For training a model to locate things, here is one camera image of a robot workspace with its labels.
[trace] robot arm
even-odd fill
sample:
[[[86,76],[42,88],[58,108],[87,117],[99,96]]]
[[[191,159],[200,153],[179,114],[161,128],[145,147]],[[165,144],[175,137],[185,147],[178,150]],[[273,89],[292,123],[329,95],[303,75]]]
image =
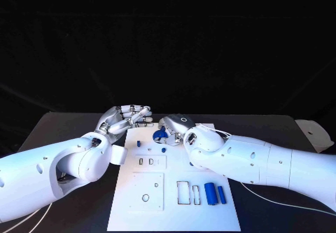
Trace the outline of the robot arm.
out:
[[[96,132],[0,159],[0,223],[14,220],[97,181],[110,162],[125,163],[127,149],[112,145],[130,128],[152,127],[151,107],[113,107]],[[67,173],[61,179],[57,169]]]
[[[185,115],[169,115],[162,122],[166,128],[178,128],[176,125],[189,128],[179,133],[197,168],[211,169],[243,183],[288,188],[336,211],[335,155],[292,150],[227,132],[221,137],[214,129],[197,126]]]

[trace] blue battery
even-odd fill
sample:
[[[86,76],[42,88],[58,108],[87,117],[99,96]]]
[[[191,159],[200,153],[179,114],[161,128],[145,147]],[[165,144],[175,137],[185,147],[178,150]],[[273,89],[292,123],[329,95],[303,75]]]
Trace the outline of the blue battery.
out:
[[[217,205],[218,198],[217,198],[217,189],[214,183],[205,184],[205,194],[207,194],[208,205]]]
[[[221,197],[221,202],[223,202],[223,204],[227,204],[223,186],[218,186],[218,193],[220,193],[220,197]]]

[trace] white cable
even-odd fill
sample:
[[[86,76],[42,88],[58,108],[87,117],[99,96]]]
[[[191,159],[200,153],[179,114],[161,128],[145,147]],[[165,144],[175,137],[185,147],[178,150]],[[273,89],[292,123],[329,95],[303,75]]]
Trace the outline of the white cable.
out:
[[[227,138],[230,137],[230,136],[233,136],[228,132],[226,132],[226,131],[221,131],[221,130],[215,130],[215,129],[213,129],[213,128],[210,128],[208,126],[205,126],[204,124],[200,124],[202,127],[205,127],[207,129],[210,129],[210,130],[214,130],[214,131],[218,131],[218,132],[221,132],[221,133],[224,133],[226,135],[227,135]]]
[[[14,230],[37,213],[38,211],[37,210],[9,230],[6,230],[3,233],[8,233],[11,230]]]
[[[336,214],[329,213],[329,212],[326,212],[326,211],[324,211],[324,210],[318,210],[318,209],[308,208],[308,207],[303,207],[303,206],[296,206],[296,205],[283,204],[283,203],[279,203],[279,202],[276,202],[276,201],[273,201],[273,200],[269,200],[267,198],[264,198],[263,196],[260,196],[260,195],[244,185],[243,182],[241,182],[241,184],[243,184],[243,186],[246,187],[246,189],[247,189],[253,194],[256,194],[260,198],[263,198],[264,200],[267,200],[267,201],[270,201],[270,202],[273,202],[273,203],[276,203],[276,204],[286,205],[286,206],[292,206],[292,207],[302,208],[302,209],[306,209],[306,210],[315,210],[315,211],[319,211],[319,212],[324,212],[324,213],[326,213],[326,214],[329,214],[329,215],[336,216]]]
[[[39,224],[41,224],[41,222],[42,222],[42,220],[44,220],[44,218],[45,218],[45,216],[47,216],[47,214],[48,214],[48,211],[50,211],[50,209],[51,209],[51,205],[50,205],[50,207],[48,207],[48,210],[47,210],[47,212],[45,212],[45,214],[44,214],[44,216],[42,216],[42,218],[41,218],[41,220],[39,220],[38,224],[35,225],[35,227],[34,227],[34,229],[31,230],[31,232],[29,232],[29,233],[32,233],[32,232],[34,232],[34,230],[35,230],[35,228],[39,226]]]

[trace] blue object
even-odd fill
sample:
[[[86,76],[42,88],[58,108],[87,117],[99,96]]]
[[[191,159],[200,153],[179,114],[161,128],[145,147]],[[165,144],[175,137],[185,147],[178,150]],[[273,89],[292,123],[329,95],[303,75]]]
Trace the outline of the blue object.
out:
[[[217,189],[214,183],[205,184],[205,194],[207,194],[208,205],[217,205],[218,198],[217,198]]]
[[[217,188],[218,188],[218,193],[220,193],[220,197],[221,197],[221,202],[223,202],[223,204],[227,204],[223,186],[218,186]]]
[[[162,129],[158,130],[158,131],[155,132],[155,134],[153,134],[153,140],[155,140],[156,138],[162,138],[162,137],[169,137],[169,135],[168,135],[168,133],[166,133],[166,128],[165,128],[165,126],[162,126]]]

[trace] cable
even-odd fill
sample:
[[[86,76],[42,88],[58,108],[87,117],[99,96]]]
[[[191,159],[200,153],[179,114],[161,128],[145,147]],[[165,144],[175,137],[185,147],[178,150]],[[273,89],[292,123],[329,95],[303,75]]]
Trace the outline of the cable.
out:
[[[246,187],[246,189],[247,189],[253,194],[256,194],[260,198],[263,198],[264,200],[267,200],[267,201],[270,201],[270,202],[273,202],[273,203],[276,203],[276,204],[286,205],[286,206],[292,206],[292,207],[302,208],[302,209],[306,209],[306,210],[315,210],[315,211],[319,211],[319,212],[324,212],[324,213],[326,213],[326,214],[329,214],[329,215],[336,216],[336,214],[329,213],[329,212],[326,212],[326,211],[324,211],[324,210],[318,210],[318,209],[308,208],[308,207],[303,207],[303,206],[296,206],[296,205],[283,204],[283,203],[279,203],[279,202],[276,202],[276,201],[273,201],[273,200],[269,200],[267,198],[264,198],[263,196],[260,196],[260,195],[244,185],[243,182],[241,182],[241,184],[243,184],[243,186]]]
[[[38,211],[37,210],[9,230],[6,230],[3,233],[8,233],[11,230],[14,230],[37,213]]]
[[[32,233],[32,232],[34,232],[34,230],[35,230],[35,228],[39,226],[39,224],[41,224],[41,222],[42,222],[42,220],[44,220],[44,218],[45,218],[45,216],[47,216],[47,214],[48,214],[48,211],[50,211],[50,209],[51,209],[51,205],[50,205],[50,207],[48,207],[48,210],[47,210],[47,212],[45,212],[45,214],[44,214],[44,216],[42,216],[42,218],[41,218],[41,220],[39,220],[38,224],[35,225],[35,227],[34,227],[34,229],[31,230],[31,232],[29,232],[29,233]]]
[[[218,131],[218,132],[224,133],[224,134],[227,135],[227,138],[230,138],[230,136],[233,136],[231,133],[228,133],[228,132],[226,132],[226,131],[215,130],[215,129],[210,128],[208,126],[205,126],[204,124],[200,124],[200,125],[201,125],[202,127],[205,127],[207,129],[210,129],[210,130],[214,130],[214,131]]]

